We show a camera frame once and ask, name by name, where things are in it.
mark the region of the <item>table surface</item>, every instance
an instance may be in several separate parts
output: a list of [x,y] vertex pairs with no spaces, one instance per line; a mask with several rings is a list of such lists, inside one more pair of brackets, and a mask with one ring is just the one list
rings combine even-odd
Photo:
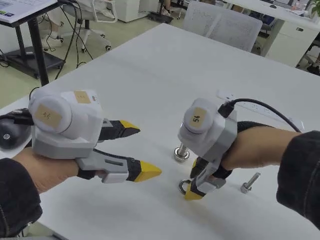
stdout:
[[288,9],[276,6],[276,8],[270,7],[270,3],[260,0],[225,0],[225,2],[234,4],[246,9],[256,11],[258,13],[266,14],[276,19],[281,19],[286,22],[297,24],[301,27],[308,29],[313,29],[320,31],[320,25],[312,22],[308,17],[301,17],[292,12],[289,12]]
[[17,21],[14,21],[14,22],[6,22],[6,21],[0,20],[0,25],[4,25],[4,26],[7,26],[7,27],[11,27],[11,28],[16,28],[16,27],[20,26],[21,24],[24,24],[24,23],[26,23],[26,22],[28,22],[28,21],[30,21],[32,19],[35,19],[38,16],[43,15],[43,14],[45,14],[45,13],[47,13],[47,12],[53,10],[53,9],[56,9],[57,7],[59,7],[61,5],[62,5],[61,2],[52,3],[51,5],[46,6],[43,9],[37,10],[37,11],[31,13],[28,16],[21,17],[20,19],[18,19]]
[[[52,91],[94,89],[105,117],[125,119],[141,133],[98,144],[113,154],[155,164],[162,175],[145,182],[102,184],[70,178],[41,195],[41,224],[70,240],[318,240],[320,232],[276,202],[278,167],[259,169],[248,194],[241,184],[257,169],[237,169],[220,190],[185,201],[178,182],[189,176],[195,155],[179,164],[173,149],[193,100],[221,104],[217,91],[254,98],[320,130],[319,77],[220,42],[162,24],[45,86]],[[1,113],[27,104],[21,99]],[[238,119],[290,129],[282,122],[237,107]]]

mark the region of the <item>white cabinet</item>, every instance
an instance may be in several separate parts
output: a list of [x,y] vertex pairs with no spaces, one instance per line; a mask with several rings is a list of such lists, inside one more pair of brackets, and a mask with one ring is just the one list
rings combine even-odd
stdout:
[[316,30],[277,20],[261,55],[295,68],[318,33]]

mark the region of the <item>dark sleeve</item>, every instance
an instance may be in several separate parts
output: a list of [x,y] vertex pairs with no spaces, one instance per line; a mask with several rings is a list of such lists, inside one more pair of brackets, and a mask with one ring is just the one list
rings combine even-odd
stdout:
[[320,132],[292,139],[278,172],[277,201],[320,229]]
[[27,170],[17,161],[0,159],[0,238],[16,236],[41,214],[39,193]]

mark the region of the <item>hand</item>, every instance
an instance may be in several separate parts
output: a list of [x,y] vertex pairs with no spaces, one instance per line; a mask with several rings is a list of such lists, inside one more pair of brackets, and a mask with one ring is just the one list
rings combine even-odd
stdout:
[[289,142],[300,134],[268,126],[249,128],[237,135],[221,165],[226,170],[280,165]]
[[29,172],[38,192],[44,193],[67,178],[78,174],[79,168],[73,159],[50,159],[35,154],[31,147],[25,148],[13,160]]

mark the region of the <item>black mouse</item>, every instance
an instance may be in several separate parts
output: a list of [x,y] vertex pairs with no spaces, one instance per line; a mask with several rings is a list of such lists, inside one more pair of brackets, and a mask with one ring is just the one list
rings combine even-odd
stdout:
[[21,145],[31,134],[31,126],[14,124],[12,119],[0,120],[0,149],[11,150]]

